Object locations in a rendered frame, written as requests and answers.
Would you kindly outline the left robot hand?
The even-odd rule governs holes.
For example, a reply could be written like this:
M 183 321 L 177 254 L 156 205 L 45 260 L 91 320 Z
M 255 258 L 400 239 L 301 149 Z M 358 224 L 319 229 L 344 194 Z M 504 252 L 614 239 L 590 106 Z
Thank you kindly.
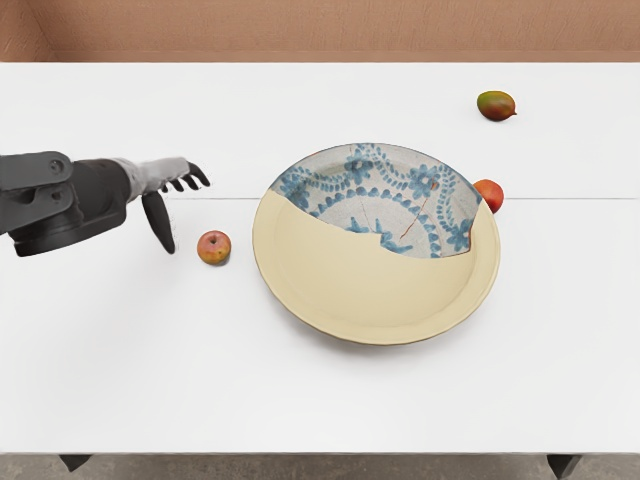
M 114 161 L 124 169 L 129 179 L 129 202 L 138 197 L 142 199 L 144 212 L 154 235 L 167 253 L 174 254 L 176 247 L 171 222 L 160 191 L 167 192 L 168 185 L 172 185 L 176 191 L 183 192 L 183 184 L 192 190 L 198 190 L 196 180 L 209 187 L 209 179 L 196 164 L 184 157 L 168 157 L 142 163 L 124 158 L 115 158 Z

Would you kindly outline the cream plate with blue pattern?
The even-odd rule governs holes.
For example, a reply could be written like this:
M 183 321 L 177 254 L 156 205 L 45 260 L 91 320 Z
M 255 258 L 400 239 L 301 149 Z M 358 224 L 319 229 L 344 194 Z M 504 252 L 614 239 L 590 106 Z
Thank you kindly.
M 495 213 L 473 184 L 405 147 L 317 152 L 260 201 L 259 272 L 289 312 L 333 337 L 400 345 L 442 334 L 481 305 L 499 269 Z

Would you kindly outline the red-orange round fruit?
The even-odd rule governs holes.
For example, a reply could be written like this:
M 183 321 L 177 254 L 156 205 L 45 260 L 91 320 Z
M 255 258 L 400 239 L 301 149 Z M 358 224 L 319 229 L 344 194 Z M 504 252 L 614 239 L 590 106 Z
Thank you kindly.
M 487 203 L 491 212 L 497 213 L 504 202 L 504 191 L 502 187 L 490 179 L 478 180 L 473 186 Z

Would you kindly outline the small red-yellow apple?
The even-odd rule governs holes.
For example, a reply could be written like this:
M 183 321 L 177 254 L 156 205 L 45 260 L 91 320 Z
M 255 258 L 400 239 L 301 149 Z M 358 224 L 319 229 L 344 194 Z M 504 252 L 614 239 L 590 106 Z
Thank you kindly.
M 196 246 L 196 252 L 201 261 L 208 265 L 221 265 L 231 254 L 232 243 L 230 237 L 219 230 L 203 233 Z

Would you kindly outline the green-red mango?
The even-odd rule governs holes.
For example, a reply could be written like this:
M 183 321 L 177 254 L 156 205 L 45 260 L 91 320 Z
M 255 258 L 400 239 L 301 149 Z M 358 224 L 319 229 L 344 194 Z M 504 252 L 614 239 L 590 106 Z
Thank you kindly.
M 503 121 L 516 115 L 515 100 L 503 91 L 485 91 L 476 101 L 479 112 L 492 121 Z

